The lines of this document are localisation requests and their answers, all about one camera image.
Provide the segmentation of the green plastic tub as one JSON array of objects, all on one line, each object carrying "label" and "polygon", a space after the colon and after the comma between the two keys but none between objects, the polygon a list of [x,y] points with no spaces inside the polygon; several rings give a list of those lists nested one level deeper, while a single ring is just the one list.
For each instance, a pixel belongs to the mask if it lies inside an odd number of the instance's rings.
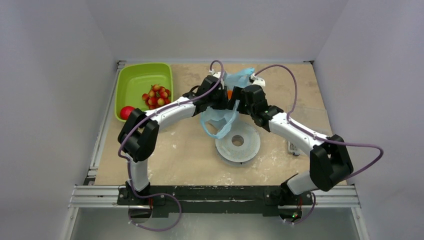
[{"label": "green plastic tub", "polygon": [[153,62],[124,67],[118,74],[115,89],[114,114],[116,119],[120,122],[126,121],[121,118],[121,110],[125,107],[147,111],[149,107],[142,100],[142,95],[147,94],[155,84],[165,87],[173,93],[174,83],[170,65]]}]

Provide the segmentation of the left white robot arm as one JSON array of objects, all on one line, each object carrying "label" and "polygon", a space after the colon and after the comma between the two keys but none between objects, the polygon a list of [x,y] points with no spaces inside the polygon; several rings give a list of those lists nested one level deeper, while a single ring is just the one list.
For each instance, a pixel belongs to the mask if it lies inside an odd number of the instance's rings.
[{"label": "left white robot arm", "polygon": [[127,162],[126,187],[129,197],[138,205],[146,203],[150,181],[147,176],[148,159],[154,152],[160,130],[181,120],[192,118],[208,107],[224,110],[227,107],[227,88],[224,73],[219,77],[208,75],[201,85],[185,93],[177,100],[146,112],[136,108],[118,135],[118,156]]}]

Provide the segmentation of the red fake fruits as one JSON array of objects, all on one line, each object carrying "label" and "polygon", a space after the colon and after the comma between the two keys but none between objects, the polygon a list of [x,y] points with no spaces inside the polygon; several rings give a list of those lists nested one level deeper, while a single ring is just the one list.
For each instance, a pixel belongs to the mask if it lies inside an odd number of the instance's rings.
[{"label": "red fake fruits", "polygon": [[146,93],[141,95],[141,100],[148,110],[154,110],[170,104],[172,97],[172,88],[153,84]]}]

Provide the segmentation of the white perforated filament spool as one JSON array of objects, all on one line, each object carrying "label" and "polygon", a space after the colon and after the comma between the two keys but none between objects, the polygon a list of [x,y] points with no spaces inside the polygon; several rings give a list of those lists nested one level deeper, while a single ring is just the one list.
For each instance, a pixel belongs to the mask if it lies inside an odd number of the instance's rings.
[{"label": "white perforated filament spool", "polygon": [[215,140],[215,148],[221,159],[232,166],[243,166],[259,153],[261,139],[258,131],[250,124],[238,121],[221,139]]}]

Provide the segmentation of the aluminium frame rail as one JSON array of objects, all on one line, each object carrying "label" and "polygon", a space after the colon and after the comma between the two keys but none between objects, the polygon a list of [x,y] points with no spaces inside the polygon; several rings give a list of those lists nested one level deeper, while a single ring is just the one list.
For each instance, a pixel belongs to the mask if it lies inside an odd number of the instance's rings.
[{"label": "aluminium frame rail", "polygon": [[[337,185],[325,192],[314,191],[317,208],[359,208],[360,201],[355,186]],[[119,186],[75,186],[68,206],[70,208],[119,208]]]}]

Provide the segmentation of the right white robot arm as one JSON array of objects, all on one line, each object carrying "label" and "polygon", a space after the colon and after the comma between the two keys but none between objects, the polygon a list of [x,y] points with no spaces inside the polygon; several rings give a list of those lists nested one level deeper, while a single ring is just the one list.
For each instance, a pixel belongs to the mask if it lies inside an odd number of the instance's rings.
[{"label": "right white robot arm", "polygon": [[316,189],[327,192],[353,173],[346,143],[340,136],[329,137],[313,131],[281,108],[269,105],[261,86],[235,87],[228,105],[237,107],[239,113],[249,115],[258,127],[286,139],[309,156],[309,170],[282,184],[280,196],[284,202],[292,204],[302,193]]}]

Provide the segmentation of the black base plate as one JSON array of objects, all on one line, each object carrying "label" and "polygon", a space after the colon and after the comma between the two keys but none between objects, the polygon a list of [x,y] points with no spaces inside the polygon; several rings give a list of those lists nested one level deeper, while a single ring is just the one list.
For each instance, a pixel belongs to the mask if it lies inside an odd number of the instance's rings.
[{"label": "black base plate", "polygon": [[170,213],[261,214],[300,219],[302,207],[313,205],[312,193],[294,195],[280,185],[153,185],[134,195],[129,185],[119,187],[117,204],[147,207],[154,218]]}]

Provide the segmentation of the red fake apple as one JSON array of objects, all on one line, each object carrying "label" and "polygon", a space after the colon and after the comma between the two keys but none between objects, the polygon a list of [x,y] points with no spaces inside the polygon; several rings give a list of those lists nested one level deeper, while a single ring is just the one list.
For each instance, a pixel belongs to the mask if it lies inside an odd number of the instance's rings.
[{"label": "red fake apple", "polygon": [[124,106],[124,107],[120,110],[120,112],[119,112],[119,117],[120,117],[122,120],[126,121],[126,120],[129,118],[129,116],[130,116],[131,112],[132,112],[134,109],[135,109],[135,108],[134,108],[133,106]]}]

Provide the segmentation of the orange fake fruit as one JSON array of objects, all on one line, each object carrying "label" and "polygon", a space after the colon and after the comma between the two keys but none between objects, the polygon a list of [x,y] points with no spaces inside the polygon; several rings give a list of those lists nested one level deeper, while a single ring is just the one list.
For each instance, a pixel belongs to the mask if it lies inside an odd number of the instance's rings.
[{"label": "orange fake fruit", "polygon": [[229,100],[232,98],[232,94],[233,94],[233,91],[232,91],[232,90],[228,90],[228,91],[227,91],[227,98],[228,98]]}]

